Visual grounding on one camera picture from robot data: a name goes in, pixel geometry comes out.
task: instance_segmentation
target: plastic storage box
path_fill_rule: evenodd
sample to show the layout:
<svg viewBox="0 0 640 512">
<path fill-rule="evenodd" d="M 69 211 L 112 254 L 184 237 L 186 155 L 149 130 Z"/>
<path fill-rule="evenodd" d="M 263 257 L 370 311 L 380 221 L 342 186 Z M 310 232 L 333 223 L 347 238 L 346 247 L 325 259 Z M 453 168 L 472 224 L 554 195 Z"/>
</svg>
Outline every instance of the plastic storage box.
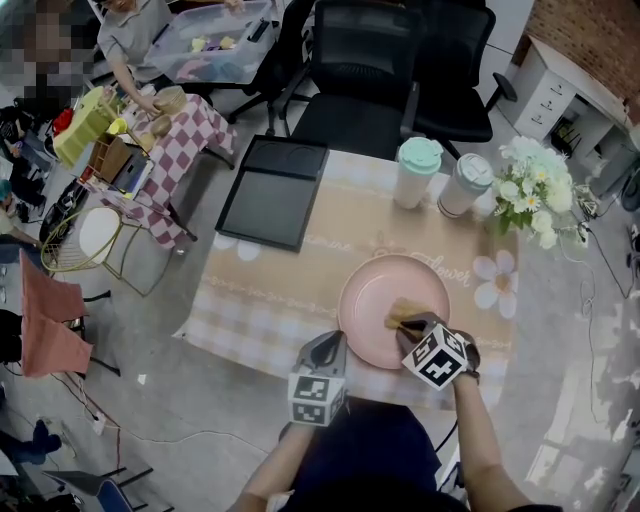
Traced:
<svg viewBox="0 0 640 512">
<path fill-rule="evenodd" d="M 191 52 L 194 38 L 208 39 L 210 47 L 225 36 L 235 40 L 234 48 Z M 176 16 L 153 43 L 146 61 L 176 83 L 248 84 L 274 42 L 270 1 L 245 2 L 243 12 L 211 5 Z"/>
</svg>

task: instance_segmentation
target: pink plate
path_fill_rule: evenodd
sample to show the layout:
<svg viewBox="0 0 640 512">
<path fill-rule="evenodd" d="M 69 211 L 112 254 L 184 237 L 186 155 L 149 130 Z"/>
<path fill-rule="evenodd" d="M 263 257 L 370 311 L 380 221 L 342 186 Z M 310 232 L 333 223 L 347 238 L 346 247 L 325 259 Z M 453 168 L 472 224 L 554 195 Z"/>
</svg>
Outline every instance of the pink plate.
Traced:
<svg viewBox="0 0 640 512">
<path fill-rule="evenodd" d="M 401 297 L 420 302 L 449 321 L 451 307 L 444 283 L 431 267 L 409 256 L 391 254 L 369 260 L 342 289 L 340 329 L 347 334 L 351 350 L 374 366 L 402 368 L 395 331 L 384 326 L 391 306 Z"/>
</svg>

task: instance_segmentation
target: checkered cloth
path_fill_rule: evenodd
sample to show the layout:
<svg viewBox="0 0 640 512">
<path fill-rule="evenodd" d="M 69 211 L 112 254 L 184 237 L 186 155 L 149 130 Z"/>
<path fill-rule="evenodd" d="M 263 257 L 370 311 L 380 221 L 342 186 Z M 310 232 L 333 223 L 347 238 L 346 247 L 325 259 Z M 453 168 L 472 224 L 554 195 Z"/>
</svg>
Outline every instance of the checkered cloth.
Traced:
<svg viewBox="0 0 640 512">
<path fill-rule="evenodd" d="M 97 180 L 88 180 L 84 185 L 91 193 L 100 196 L 102 204 L 114 206 L 148 228 L 166 249 L 174 247 L 185 236 L 184 230 L 171 219 L 166 208 L 171 194 L 205 146 L 215 144 L 233 154 L 237 136 L 220 113 L 194 94 L 187 95 L 187 104 L 180 113 L 171 116 L 171 121 L 169 133 L 151 149 L 149 156 L 154 167 L 135 198 L 127 199 Z M 150 121 L 141 121 L 133 131 L 140 137 L 149 131 L 150 124 Z"/>
<path fill-rule="evenodd" d="M 449 179 L 444 174 L 431 180 L 422 209 L 395 207 L 396 173 L 394 162 L 331 151 L 299 254 L 218 233 L 176 336 L 287 378 L 306 342 L 338 328 L 341 289 L 352 272 L 372 257 L 405 254 L 441 276 L 452 305 L 449 325 L 474 336 L 481 392 L 495 406 L 514 334 L 517 237 L 485 229 L 495 204 L 490 191 L 473 215 L 444 217 L 436 205 Z M 451 386 L 436 392 L 408 370 L 376 368 L 351 351 L 346 378 L 352 396 L 444 410 L 455 405 Z"/>
</svg>

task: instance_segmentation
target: cable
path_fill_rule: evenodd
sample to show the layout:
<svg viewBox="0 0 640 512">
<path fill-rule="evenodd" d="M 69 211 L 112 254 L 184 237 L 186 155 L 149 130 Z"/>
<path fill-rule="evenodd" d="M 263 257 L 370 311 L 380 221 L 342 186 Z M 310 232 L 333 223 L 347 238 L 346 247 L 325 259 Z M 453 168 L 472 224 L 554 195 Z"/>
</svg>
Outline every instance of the cable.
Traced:
<svg viewBox="0 0 640 512">
<path fill-rule="evenodd" d="M 453 435 L 453 433 L 456 431 L 457 428 L 458 428 L 458 420 L 456 419 L 456 421 L 453 424 L 453 427 L 451 427 L 451 430 L 449 430 L 449 433 L 444 437 L 442 442 L 436 448 L 436 453 L 440 451 L 440 448 L 442 448 L 445 444 L 447 444 L 447 441 Z"/>
<path fill-rule="evenodd" d="M 86 409 L 87 411 L 89 411 L 89 414 L 91 414 L 91 417 L 93 418 L 93 420 L 94 420 L 94 421 L 98 421 L 98 418 L 97 418 L 97 417 L 96 417 L 96 416 L 91 412 L 91 410 L 89 409 L 89 407 L 88 407 L 87 403 L 86 403 L 86 402 L 82 402 L 82 400 L 81 400 L 80 398 L 78 398 L 78 397 L 77 397 L 77 396 L 76 396 L 76 395 L 71 391 L 71 388 L 70 388 L 70 387 L 69 387 L 65 382 L 63 382 L 63 381 L 60 381 L 60 382 L 62 382 L 63 384 L 65 384 L 65 386 L 67 387 L 67 389 L 69 390 L 69 392 L 74 396 L 74 398 L 75 398 L 78 402 L 80 402 L 80 403 L 83 405 L 83 407 L 84 407 L 84 409 L 83 409 L 83 417 L 84 417 L 84 418 L 85 418 L 89 423 L 91 423 L 91 420 L 89 420 L 89 418 L 87 418 L 87 417 L 86 417 L 86 415 L 84 414 L 84 410 Z M 99 407 L 99 406 L 96 404 L 95 400 L 93 400 L 89 395 L 87 395 L 87 394 L 86 394 L 86 392 L 84 391 L 84 385 L 83 385 L 83 384 L 78 385 L 78 384 L 76 384 L 75 382 L 74 382 L 74 384 L 75 384 L 76 386 L 78 386 L 78 389 L 80 389 L 80 390 L 81 390 L 81 393 L 82 393 L 82 395 L 83 395 L 83 396 L 84 396 L 84 398 L 85 398 L 85 401 L 91 401 L 91 402 L 95 405 L 95 407 L 96 407 L 97 409 L 102 410 L 102 409 L 101 409 L 101 407 Z M 260 447 L 258 447 L 258 446 L 256 446 L 256 445 L 254 445 L 254 444 L 252 444 L 252 443 L 250 443 L 249 441 L 246 441 L 246 440 L 242 439 L 242 438 L 241 438 L 241 437 L 239 437 L 239 436 L 236 436 L 235 434 L 231 434 L 230 432 L 218 432 L 218 431 L 216 431 L 216 430 L 201 430 L 200 432 L 195 432 L 195 433 L 193 433 L 193 434 L 190 434 L 190 435 L 188 435 L 188 436 L 186 436 L 186 437 L 183 437 L 183 438 L 181 438 L 181 439 L 177 439 L 177 440 L 175 440 L 175 441 L 164 441 L 164 440 L 158 440 L 158 439 L 147 439 L 147 438 L 144 438 L 144 437 L 140 437 L 139 435 L 134 434 L 134 433 L 133 433 L 133 432 L 131 432 L 130 430 L 128 430 L 128 429 L 126 429 L 126 428 L 124 428 L 124 427 L 122 427 L 122 426 L 118 425 L 114 420 L 112 420 L 111 418 L 109 418 L 109 417 L 107 416 L 107 414 L 106 414 L 106 413 L 104 413 L 104 412 L 103 412 L 103 414 L 105 415 L 105 417 L 107 417 L 107 419 L 108 419 L 109 421 L 111 421 L 111 423 L 113 423 L 113 425 L 105 425 L 105 426 L 104 426 L 104 428 L 110 428 L 110 429 L 118 429 L 118 430 L 122 430 L 123 432 L 125 432 L 125 433 L 129 434 L 131 437 L 134 437 L 134 438 L 136 438 L 138 441 L 142 441 L 142 442 L 144 442 L 144 443 L 162 444 L 162 445 L 165 445 L 165 444 L 180 444 L 180 443 L 183 443 L 184 441 L 188 441 L 189 439 L 192 439 L 192 438 L 194 438 L 194 437 L 198 437 L 198 436 L 201 436 L 201 435 L 215 435 L 215 436 L 231 437 L 231 438 L 233 438 L 233 439 L 236 439 L 237 441 L 240 441 L 241 443 L 244 443 L 244 444 L 246 444 L 246 445 L 248 445 L 248 446 L 251 446 L 252 448 L 254 448 L 254 449 L 256 449 L 256 450 L 258 450 L 258 451 L 260 451 L 260 452 L 262 452 L 262 453 L 264 453 L 264 454 L 267 454 L 267 452 L 266 452 L 265 450 L 263 450 L 262 448 L 260 448 Z"/>
<path fill-rule="evenodd" d="M 604 212 L 601 214 L 596 213 L 595 217 L 593 217 L 594 219 L 599 219 L 606 215 L 609 209 L 613 206 L 613 203 L 615 203 L 619 198 L 621 198 L 624 195 L 624 193 L 627 191 L 627 188 L 629 188 L 629 185 L 631 185 L 631 182 L 636 177 L 636 174 L 638 174 L 638 172 L 640 172 L 640 166 L 635 171 L 633 171 L 633 174 L 624 182 L 624 184 L 620 188 L 620 192 L 618 192 L 618 194 L 614 196 L 614 198 L 611 200 L 611 202 L 609 203 L 609 206 L 607 206 Z"/>
<path fill-rule="evenodd" d="M 589 326 L 587 328 L 587 337 L 589 338 L 589 349 L 591 351 L 591 370 L 589 373 L 589 407 L 591 409 L 591 416 L 593 416 L 593 421 L 595 421 L 596 423 L 603 423 L 603 421 L 599 420 L 596 417 L 596 413 L 593 410 L 593 373 L 594 373 L 596 355 L 595 355 L 595 351 L 593 350 L 593 340 L 591 338 L 591 327 L 593 325 L 593 303 L 596 300 L 596 273 L 593 271 L 593 269 L 589 266 L 588 263 L 582 260 L 574 260 L 573 258 L 569 258 L 569 256 L 567 256 L 567 253 L 564 252 L 564 246 L 562 245 L 562 237 L 558 237 L 558 240 L 560 241 L 560 250 L 562 251 L 562 255 L 565 257 L 565 259 L 570 263 L 581 263 L 582 265 L 587 267 L 591 272 L 591 278 L 593 279 L 593 295 L 587 298 L 585 298 L 584 290 L 583 290 L 583 286 L 587 281 L 584 279 L 580 281 L 580 300 L 582 300 L 582 316 L 583 318 L 589 319 Z"/>
<path fill-rule="evenodd" d="M 58 382 L 61 382 L 62 384 L 64 384 L 64 387 L 66 387 L 67 390 L 69 391 L 69 393 L 71 393 L 71 396 L 73 396 L 73 398 L 75 398 L 78 402 L 80 402 L 82 404 L 82 406 L 89 412 L 89 414 L 94 419 L 94 421 L 98 421 L 98 417 L 91 412 L 91 409 L 89 409 L 89 407 L 87 407 L 86 402 L 83 402 L 82 400 L 80 400 L 80 398 L 78 398 L 78 396 L 73 391 L 71 391 L 71 388 L 69 387 L 69 384 L 67 384 L 65 381 L 63 381 L 59 377 L 56 377 L 54 374 L 51 374 L 51 376 L 54 379 L 56 379 Z"/>
<path fill-rule="evenodd" d="M 602 255 L 602 259 L 607 264 L 607 268 L 609 269 L 609 272 L 611 272 L 611 275 L 613 276 L 613 280 L 618 285 L 618 289 L 620 290 L 620 293 L 622 294 L 622 297 L 625 300 L 628 299 L 629 295 L 631 294 L 631 290 L 633 290 L 633 285 L 635 284 L 635 272 L 633 270 L 634 260 L 631 260 L 631 265 L 630 265 L 631 266 L 631 286 L 629 287 L 629 291 L 627 291 L 625 293 L 624 290 L 622 289 L 622 285 L 620 284 L 620 281 L 618 281 L 618 278 L 616 277 L 615 273 L 613 272 L 613 269 L 611 268 L 611 265 L 609 264 L 609 260 L 607 260 L 607 257 L 604 255 L 604 251 L 602 250 L 602 246 L 600 245 L 600 242 L 598 241 L 598 237 L 591 230 L 591 228 L 587 227 L 586 229 L 587 229 L 587 231 L 589 233 L 591 233 L 593 235 L 593 239 L 596 241 L 596 245 L 598 246 L 598 250 L 600 251 L 600 254 Z"/>
</svg>

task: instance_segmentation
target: brick wall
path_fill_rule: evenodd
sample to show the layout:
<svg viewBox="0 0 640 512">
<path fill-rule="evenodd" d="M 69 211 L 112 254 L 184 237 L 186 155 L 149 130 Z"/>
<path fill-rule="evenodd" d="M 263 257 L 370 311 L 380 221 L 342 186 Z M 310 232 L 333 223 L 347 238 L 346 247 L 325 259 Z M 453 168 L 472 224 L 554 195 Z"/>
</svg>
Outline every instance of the brick wall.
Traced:
<svg viewBox="0 0 640 512">
<path fill-rule="evenodd" d="M 640 90 L 640 7 L 634 0 L 536 0 L 525 32 L 569 57 L 616 96 Z M 520 41 L 516 64 L 529 45 L 526 38 Z M 640 106 L 634 110 L 640 114 Z M 640 121 L 640 115 L 632 117 Z"/>
</svg>

